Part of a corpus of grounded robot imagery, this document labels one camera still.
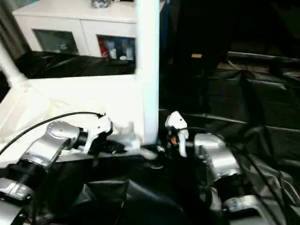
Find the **white pole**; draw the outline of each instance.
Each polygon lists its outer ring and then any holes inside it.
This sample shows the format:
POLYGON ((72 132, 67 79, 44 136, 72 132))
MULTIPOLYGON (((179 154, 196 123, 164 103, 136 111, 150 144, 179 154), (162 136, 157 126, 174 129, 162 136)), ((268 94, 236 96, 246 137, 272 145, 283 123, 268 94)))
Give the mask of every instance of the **white pole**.
POLYGON ((159 0, 137 0, 136 77, 142 86, 144 144, 158 135, 159 0))
POLYGON ((5 50, 0 41, 0 70, 3 71, 9 86, 12 88, 23 83, 26 80, 24 74, 22 74, 15 66, 14 62, 10 58, 9 54, 5 50))

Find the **black fabric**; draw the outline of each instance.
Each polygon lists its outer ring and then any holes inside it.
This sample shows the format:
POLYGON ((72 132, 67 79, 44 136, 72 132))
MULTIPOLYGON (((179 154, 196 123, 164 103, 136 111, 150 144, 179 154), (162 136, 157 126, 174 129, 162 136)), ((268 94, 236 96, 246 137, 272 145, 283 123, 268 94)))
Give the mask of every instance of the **black fabric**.
MULTIPOLYGON (((18 60, 29 78, 131 74, 134 65, 36 53, 18 60)), ((160 75, 160 139, 178 110, 190 127, 224 137, 278 224, 300 224, 300 82, 281 73, 219 70, 160 75)), ((194 158, 164 155, 57 163, 39 192, 39 225, 226 224, 208 210, 206 174, 194 158)))

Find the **white countertop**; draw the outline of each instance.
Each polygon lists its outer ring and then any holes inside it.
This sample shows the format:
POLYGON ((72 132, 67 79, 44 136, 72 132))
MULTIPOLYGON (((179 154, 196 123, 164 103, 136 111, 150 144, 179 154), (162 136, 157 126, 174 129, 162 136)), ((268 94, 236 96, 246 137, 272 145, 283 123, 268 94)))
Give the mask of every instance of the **white countertop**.
POLYGON ((91 0, 40 0, 15 10, 13 15, 136 23, 134 2, 113 2, 107 8, 93 8, 91 0))

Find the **white surface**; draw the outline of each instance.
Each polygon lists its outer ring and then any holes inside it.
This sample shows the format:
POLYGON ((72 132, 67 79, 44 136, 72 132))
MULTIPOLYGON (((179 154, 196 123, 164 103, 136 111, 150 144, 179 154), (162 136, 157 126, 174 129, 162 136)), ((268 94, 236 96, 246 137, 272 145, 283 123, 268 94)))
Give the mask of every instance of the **white surface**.
POLYGON ((136 37, 136 24, 123 22, 103 22, 81 20, 83 32, 90 52, 90 56, 101 57, 97 35, 117 37, 136 37))
POLYGON ((93 8, 91 0, 40 0, 15 10, 13 15, 136 23, 134 2, 118 2, 107 8, 93 8))
POLYGON ((136 78, 142 87, 144 142, 156 143, 158 135, 159 0, 138 0, 136 78))
POLYGON ((26 80, 8 55, 0 40, 0 71, 3 71, 10 87, 18 86, 26 80))
POLYGON ((58 30, 72 32, 80 55, 89 55, 85 37, 79 20, 48 17, 15 16, 19 27, 30 48, 42 51, 42 47, 33 30, 58 30))
MULTIPOLYGON (((143 138, 142 99, 134 75, 53 78, 28 80, 9 91, 0 104, 0 149, 25 128, 64 113, 90 111, 106 113, 126 133, 129 126, 143 138)), ((89 128, 97 118, 76 115, 61 119, 89 128)), ((43 125, 29 132, 0 156, 0 167, 16 162, 28 146, 46 129, 43 125)))

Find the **glass cabinet door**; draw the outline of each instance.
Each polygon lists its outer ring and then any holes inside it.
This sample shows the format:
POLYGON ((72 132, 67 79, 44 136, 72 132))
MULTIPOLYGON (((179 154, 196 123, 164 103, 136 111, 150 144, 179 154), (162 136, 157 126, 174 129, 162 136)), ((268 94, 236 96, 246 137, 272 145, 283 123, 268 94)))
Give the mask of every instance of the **glass cabinet door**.
POLYGON ((135 39, 97 35, 102 58, 135 60, 135 39))
POLYGON ((33 30, 45 52, 78 55, 78 49, 72 32, 55 30, 33 30))

